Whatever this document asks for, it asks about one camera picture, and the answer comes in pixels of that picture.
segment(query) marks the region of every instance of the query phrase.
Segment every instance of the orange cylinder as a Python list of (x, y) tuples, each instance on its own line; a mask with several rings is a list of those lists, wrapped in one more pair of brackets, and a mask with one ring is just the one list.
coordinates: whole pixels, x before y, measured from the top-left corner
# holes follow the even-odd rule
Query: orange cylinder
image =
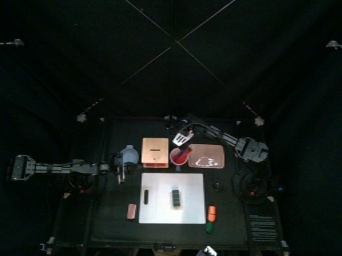
[(216, 207), (214, 205), (208, 206), (208, 221), (214, 222), (216, 219)]

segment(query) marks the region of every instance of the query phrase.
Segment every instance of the black tabletop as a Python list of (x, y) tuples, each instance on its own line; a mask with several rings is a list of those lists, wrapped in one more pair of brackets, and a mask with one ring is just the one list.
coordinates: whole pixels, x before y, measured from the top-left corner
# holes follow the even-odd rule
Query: black tabletop
[[(236, 123), (222, 121), (214, 125), (234, 136)], [(143, 119), (109, 119), (105, 124), (103, 158), (124, 149), (125, 145), (133, 145), (141, 154), (143, 138), (170, 138), (170, 149), (175, 147), (171, 134), (164, 127), (163, 120)], [(194, 137), (192, 144), (220, 144), (215, 139), (203, 136)], [(234, 195), (231, 178), (238, 164), (234, 150), (224, 146), (224, 168), (202, 169), (182, 167), (182, 173), (203, 173), (204, 205), (216, 206), (215, 229), (211, 234), (206, 232), (206, 224), (139, 224), (136, 219), (125, 219), (128, 204), (137, 205), (140, 201), (141, 173), (159, 172), (175, 173), (175, 167), (170, 164), (167, 169), (135, 170), (127, 175), (123, 184), (117, 184), (115, 174), (107, 175), (105, 190), (97, 199), (91, 227), (91, 241), (129, 247), (148, 247), (155, 243), (171, 243), (179, 248), (203, 248), (211, 245), (215, 248), (246, 247), (246, 223), (243, 205)], [(212, 189), (212, 182), (223, 184), (222, 190)]]

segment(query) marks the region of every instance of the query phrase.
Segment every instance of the black wall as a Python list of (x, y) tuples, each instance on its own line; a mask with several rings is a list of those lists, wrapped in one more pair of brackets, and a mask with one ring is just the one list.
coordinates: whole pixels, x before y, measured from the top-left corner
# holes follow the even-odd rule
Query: black wall
[[(19, 153), (69, 160), (76, 115), (99, 99), (88, 118), (254, 111), (286, 189), (292, 251), (341, 254), (342, 48), (326, 48), (342, 43), (338, 0), (11, 0), (0, 11), (0, 42), (25, 43), (0, 47), (3, 179)], [(0, 250), (11, 255), (49, 236), (55, 188), (1, 183)]]

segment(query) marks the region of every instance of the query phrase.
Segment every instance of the cardboard box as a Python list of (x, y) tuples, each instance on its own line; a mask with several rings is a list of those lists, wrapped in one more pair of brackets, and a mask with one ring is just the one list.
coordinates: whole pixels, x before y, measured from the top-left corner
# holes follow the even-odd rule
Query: cardboard box
[(168, 168), (168, 138), (143, 138), (144, 168)]

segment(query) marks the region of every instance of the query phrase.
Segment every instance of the ceiling wire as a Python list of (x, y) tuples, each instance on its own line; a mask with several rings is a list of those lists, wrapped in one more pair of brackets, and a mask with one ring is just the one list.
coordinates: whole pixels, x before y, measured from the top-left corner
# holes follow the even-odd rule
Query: ceiling wire
[[(258, 113), (252, 110), (252, 108), (248, 106), (248, 104), (246, 103), (246, 101), (243, 101), (240, 99), (240, 97), (238, 96), (238, 94), (235, 93), (235, 91), (227, 86), (227, 84), (220, 80), (220, 78), (215, 75), (215, 73), (208, 69), (208, 67), (199, 61), (199, 59), (194, 56), (194, 54), (188, 51), (188, 49), (184, 47), (183, 44), (180, 44), (180, 42), (236, 1), (232, 0), (230, 1), (179, 40), (174, 39), (174, 32), (172, 35), (168, 34), (168, 32), (162, 28), (162, 26), (158, 25), (158, 23), (143, 13), (143, 11), (128, 1), (124, 0), (127, 2), (128, 5), (131, 5), (131, 7), (144, 16), (144, 18), (159, 28), (160, 31), (163, 31), (163, 33), (172, 38), (172, 40), (175, 41), (176, 45), (180, 46), (180, 48), (187, 52), (187, 54), (194, 58), (194, 60), (199, 63), (199, 65), (207, 70), (207, 72), (211, 74), (211, 76), (215, 78), (215, 80), (219, 82), (220, 85), (224, 86), (224, 88), (228, 88), (231, 90), (231, 92), (235, 94), (235, 97), (240, 100), (243, 106), (248, 109), (248, 111), (252, 113), (252, 115), (255, 117), (259, 117)], [(158, 54), (158, 56), (124, 80), (120, 82), (120, 84), (117, 86), (115, 86), (111, 89), (111, 92), (113, 90), (116, 90), (119, 87), (121, 87), (128, 80), (147, 67), (149, 66), (151, 63), (155, 62), (155, 60), (171, 49), (171, 47), (168, 47), (160, 54)], [(85, 114), (105, 98), (105, 96), (103, 98), (100, 98), (84, 111), (81, 114)]]
[(179, 40), (182, 42), (236, 0), (230, 1)]

